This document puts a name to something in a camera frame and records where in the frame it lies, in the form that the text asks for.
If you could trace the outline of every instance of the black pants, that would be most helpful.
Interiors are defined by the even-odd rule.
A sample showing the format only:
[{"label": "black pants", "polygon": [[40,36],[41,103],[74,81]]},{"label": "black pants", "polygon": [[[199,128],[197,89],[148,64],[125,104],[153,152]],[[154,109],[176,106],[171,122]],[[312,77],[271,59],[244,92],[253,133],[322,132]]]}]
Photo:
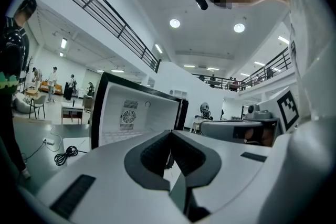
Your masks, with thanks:
[{"label": "black pants", "polygon": [[72,97],[72,90],[73,90],[72,87],[69,87],[69,88],[67,89],[67,94],[66,94],[65,99],[67,99],[67,100],[71,100],[71,97]]},{"label": "black pants", "polygon": [[2,95],[1,98],[4,102],[4,106],[0,109],[0,119],[2,121],[0,136],[4,142],[9,157],[16,168],[21,172],[26,168],[26,165],[22,159],[20,148],[15,140],[11,109],[12,96],[9,94]]}]

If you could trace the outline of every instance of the person in white shirt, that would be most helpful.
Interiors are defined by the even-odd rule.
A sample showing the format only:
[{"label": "person in white shirt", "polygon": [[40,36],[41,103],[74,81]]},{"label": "person in white shirt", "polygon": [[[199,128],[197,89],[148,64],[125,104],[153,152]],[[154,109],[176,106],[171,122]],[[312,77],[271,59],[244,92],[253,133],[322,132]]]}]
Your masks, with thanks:
[{"label": "person in white shirt", "polygon": [[54,67],[53,73],[51,73],[48,78],[49,97],[48,97],[47,103],[51,101],[51,94],[53,92],[54,86],[56,85],[56,80],[57,80],[56,71],[57,71],[57,67]]},{"label": "person in white shirt", "polygon": [[74,80],[74,75],[72,74],[70,77],[70,80],[68,81],[68,89],[67,89],[67,94],[66,94],[66,100],[71,100],[71,96],[72,96],[72,90],[74,88],[73,82]]},{"label": "person in white shirt", "polygon": [[[247,7],[264,0],[210,1],[231,9]],[[289,51],[297,76],[300,122],[335,116],[335,102],[330,102],[336,84],[332,79],[336,71],[336,61],[332,60],[336,44],[336,25],[332,10],[325,0],[277,1],[287,4],[290,9]]]},{"label": "person in white shirt", "polygon": [[38,89],[40,87],[41,80],[42,80],[42,72],[41,70],[33,67],[33,73],[34,73],[34,78],[32,79],[32,82],[35,83],[35,89]]}]

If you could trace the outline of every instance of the black cable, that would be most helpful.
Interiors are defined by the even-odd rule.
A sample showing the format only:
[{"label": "black cable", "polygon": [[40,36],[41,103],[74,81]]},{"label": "black cable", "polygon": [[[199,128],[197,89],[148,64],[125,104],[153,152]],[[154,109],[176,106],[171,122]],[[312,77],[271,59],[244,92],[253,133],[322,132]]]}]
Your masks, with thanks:
[{"label": "black cable", "polygon": [[42,142],[42,145],[41,145],[37,150],[35,150],[35,151],[31,154],[31,156],[29,156],[29,157],[27,157],[27,158],[23,158],[23,160],[24,160],[24,161],[27,161],[29,158],[31,158],[36,152],[38,152],[38,151],[40,150],[40,148],[41,148],[44,144],[45,144],[45,141]]},{"label": "black cable", "polygon": [[69,146],[65,153],[59,153],[55,155],[54,161],[57,166],[61,166],[66,162],[68,157],[76,156],[78,152],[87,153],[85,151],[79,151],[75,146]]}]

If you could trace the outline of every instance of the white ceiling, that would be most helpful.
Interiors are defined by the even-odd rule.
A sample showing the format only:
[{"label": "white ceiling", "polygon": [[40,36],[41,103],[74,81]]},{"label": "white ceiling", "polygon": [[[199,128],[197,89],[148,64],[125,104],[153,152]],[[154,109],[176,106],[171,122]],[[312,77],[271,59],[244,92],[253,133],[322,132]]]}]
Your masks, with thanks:
[{"label": "white ceiling", "polygon": [[281,36],[287,40],[290,39],[290,32],[285,26],[284,23],[280,23],[279,26],[275,29],[273,33],[269,35],[267,40],[256,51],[254,55],[246,62],[246,64],[239,69],[233,77],[237,78],[237,80],[243,80],[247,78],[246,76],[242,76],[240,73],[244,74],[252,74],[262,66],[255,64],[254,62],[260,62],[263,64],[267,64],[270,60],[272,60],[276,55],[281,53],[284,49],[288,47],[286,43],[280,41],[278,37]]},{"label": "white ceiling", "polygon": [[[125,73],[112,73],[134,82],[141,82],[145,74],[119,57],[96,39],[80,30],[65,18],[38,2],[36,12],[28,21],[37,42],[44,48],[78,63],[92,71],[122,69]],[[66,38],[67,45],[62,49],[61,40]]]},{"label": "white ceiling", "polygon": [[[273,0],[232,10],[209,3],[206,11],[194,0],[137,1],[156,29],[169,37],[178,65],[218,67],[219,77],[237,72],[287,14],[286,6]],[[169,26],[172,18],[180,20],[179,28]],[[243,33],[233,31],[236,23],[245,25]]]}]

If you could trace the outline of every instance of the person with backpack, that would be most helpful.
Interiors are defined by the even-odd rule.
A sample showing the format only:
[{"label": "person with backpack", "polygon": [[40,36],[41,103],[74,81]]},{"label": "person with backpack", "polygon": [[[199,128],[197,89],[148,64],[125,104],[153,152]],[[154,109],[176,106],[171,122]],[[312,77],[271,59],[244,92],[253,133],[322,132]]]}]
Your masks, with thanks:
[{"label": "person with backpack", "polygon": [[73,88],[74,88],[74,84],[76,82],[74,77],[75,77],[74,74],[72,74],[71,77],[70,77],[70,80],[68,81],[68,90],[67,90],[65,99],[69,100],[69,101],[71,100],[72,91],[73,91]]}]

